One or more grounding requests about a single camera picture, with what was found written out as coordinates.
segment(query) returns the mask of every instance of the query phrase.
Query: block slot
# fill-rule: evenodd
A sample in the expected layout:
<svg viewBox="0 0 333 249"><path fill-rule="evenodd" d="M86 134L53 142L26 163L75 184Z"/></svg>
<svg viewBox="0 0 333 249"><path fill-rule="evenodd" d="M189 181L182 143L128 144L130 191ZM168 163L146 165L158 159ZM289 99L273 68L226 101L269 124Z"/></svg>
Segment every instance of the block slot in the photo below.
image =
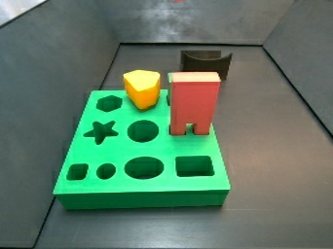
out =
<svg viewBox="0 0 333 249"><path fill-rule="evenodd" d="M177 157L177 176L214 176L213 160L209 156Z"/></svg>
<svg viewBox="0 0 333 249"><path fill-rule="evenodd" d="M136 179L152 179L162 174L164 163L152 157L141 157L130 160L125 166L126 174Z"/></svg>
<svg viewBox="0 0 333 249"><path fill-rule="evenodd" d="M117 96L107 96L98 100L97 108L103 112L111 112L115 111L118 108L121 108L122 105L122 98Z"/></svg>
<svg viewBox="0 0 333 249"><path fill-rule="evenodd" d="M117 168L111 163L105 163L99 166L97 174L102 180L110 179L117 173Z"/></svg>
<svg viewBox="0 0 333 249"><path fill-rule="evenodd" d="M114 130L115 121L111 121L106 124L99 122L93 123L93 130L85 133L85 137L95 137L97 145L101 145L109 136L118 136L119 133Z"/></svg>
<svg viewBox="0 0 333 249"><path fill-rule="evenodd" d="M130 125L128 135L133 141L146 143L160 135L160 127L152 121L138 121Z"/></svg>
<svg viewBox="0 0 333 249"><path fill-rule="evenodd" d="M69 170L69 180L70 181L79 181L86 178L89 171L89 164L86 163L78 163L73 164Z"/></svg>

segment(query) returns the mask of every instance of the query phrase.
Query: square hole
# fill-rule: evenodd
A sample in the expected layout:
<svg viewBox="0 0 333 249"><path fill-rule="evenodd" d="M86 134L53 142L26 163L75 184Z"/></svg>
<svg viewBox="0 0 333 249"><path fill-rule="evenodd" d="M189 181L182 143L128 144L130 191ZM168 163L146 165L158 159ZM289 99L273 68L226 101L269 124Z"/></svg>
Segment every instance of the square hole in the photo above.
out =
<svg viewBox="0 0 333 249"><path fill-rule="evenodd" d="M86 178L87 171L89 171L89 164L85 163L73 164L69 170L69 180L70 181L83 180Z"/></svg>
<svg viewBox="0 0 333 249"><path fill-rule="evenodd" d="M177 157L176 170L180 177L213 176L213 160L209 156Z"/></svg>

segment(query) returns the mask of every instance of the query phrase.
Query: shape sorter board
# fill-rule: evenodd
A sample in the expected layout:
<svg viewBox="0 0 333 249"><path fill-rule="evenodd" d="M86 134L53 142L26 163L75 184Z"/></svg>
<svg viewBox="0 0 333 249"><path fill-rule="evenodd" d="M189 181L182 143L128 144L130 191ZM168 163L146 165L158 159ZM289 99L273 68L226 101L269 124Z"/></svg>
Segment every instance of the shape sorter board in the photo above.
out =
<svg viewBox="0 0 333 249"><path fill-rule="evenodd" d="M91 92L54 195L67 209L222 205L230 190L214 127L169 135L168 90L140 111L125 90Z"/></svg>

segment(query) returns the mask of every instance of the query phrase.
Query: yellow block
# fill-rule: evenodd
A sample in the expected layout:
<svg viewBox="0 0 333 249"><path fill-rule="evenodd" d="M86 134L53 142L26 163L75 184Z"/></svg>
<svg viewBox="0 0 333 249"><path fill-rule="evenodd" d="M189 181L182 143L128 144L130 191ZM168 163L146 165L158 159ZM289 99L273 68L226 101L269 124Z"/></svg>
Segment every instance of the yellow block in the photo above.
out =
<svg viewBox="0 0 333 249"><path fill-rule="evenodd" d="M123 74L125 89L129 98L141 110L157 104L161 96L161 74L136 70Z"/></svg>

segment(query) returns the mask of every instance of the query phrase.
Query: red rectangular block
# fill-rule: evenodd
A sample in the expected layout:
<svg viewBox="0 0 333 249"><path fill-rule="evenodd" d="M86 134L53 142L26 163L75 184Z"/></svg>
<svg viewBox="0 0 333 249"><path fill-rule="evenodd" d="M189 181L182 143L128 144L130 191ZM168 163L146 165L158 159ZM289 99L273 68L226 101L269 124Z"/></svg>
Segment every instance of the red rectangular block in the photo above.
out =
<svg viewBox="0 0 333 249"><path fill-rule="evenodd" d="M186 124L197 135L209 135L221 79L216 72L172 73L170 134L185 135Z"/></svg>

